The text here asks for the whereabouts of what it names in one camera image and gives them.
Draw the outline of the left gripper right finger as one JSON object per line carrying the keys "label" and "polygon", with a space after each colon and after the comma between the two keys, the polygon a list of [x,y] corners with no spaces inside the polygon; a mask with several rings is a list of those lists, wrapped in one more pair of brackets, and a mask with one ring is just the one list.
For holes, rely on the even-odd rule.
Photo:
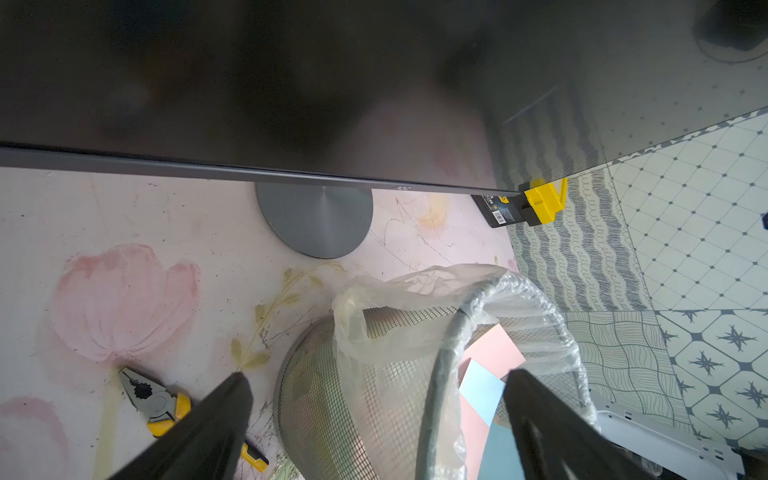
{"label": "left gripper right finger", "polygon": [[649,479],[651,475],[526,370],[503,393],[526,479]]}

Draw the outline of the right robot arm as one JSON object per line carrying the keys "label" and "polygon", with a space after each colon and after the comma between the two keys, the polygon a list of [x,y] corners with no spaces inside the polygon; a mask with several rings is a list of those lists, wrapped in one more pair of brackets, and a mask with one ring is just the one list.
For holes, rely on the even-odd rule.
{"label": "right robot arm", "polygon": [[742,457],[729,446],[677,430],[618,405],[597,410],[602,435],[685,479],[736,479]]}

